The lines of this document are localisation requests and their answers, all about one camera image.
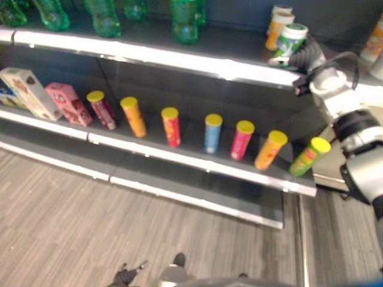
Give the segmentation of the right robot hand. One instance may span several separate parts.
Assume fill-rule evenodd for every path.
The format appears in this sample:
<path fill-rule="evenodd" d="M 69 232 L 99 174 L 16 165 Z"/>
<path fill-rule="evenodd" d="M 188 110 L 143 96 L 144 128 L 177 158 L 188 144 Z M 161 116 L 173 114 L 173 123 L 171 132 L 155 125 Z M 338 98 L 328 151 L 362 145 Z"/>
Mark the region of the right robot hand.
<path fill-rule="evenodd" d="M 307 73 L 326 61 L 319 43 L 310 34 L 291 56 L 272 57 L 268 65 L 276 68 Z"/>

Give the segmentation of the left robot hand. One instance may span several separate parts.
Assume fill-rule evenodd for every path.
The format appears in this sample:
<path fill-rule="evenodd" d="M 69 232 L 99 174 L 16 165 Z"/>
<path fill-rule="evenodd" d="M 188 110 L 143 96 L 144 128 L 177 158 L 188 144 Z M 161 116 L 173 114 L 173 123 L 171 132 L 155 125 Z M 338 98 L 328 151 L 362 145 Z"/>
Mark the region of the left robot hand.
<path fill-rule="evenodd" d="M 149 261 L 145 260 L 142 263 L 140 263 L 137 267 L 127 269 L 127 263 L 124 262 L 114 275 L 113 281 L 108 285 L 108 287 L 129 286 L 134 281 L 139 272 L 145 269 L 148 266 L 148 264 Z"/>

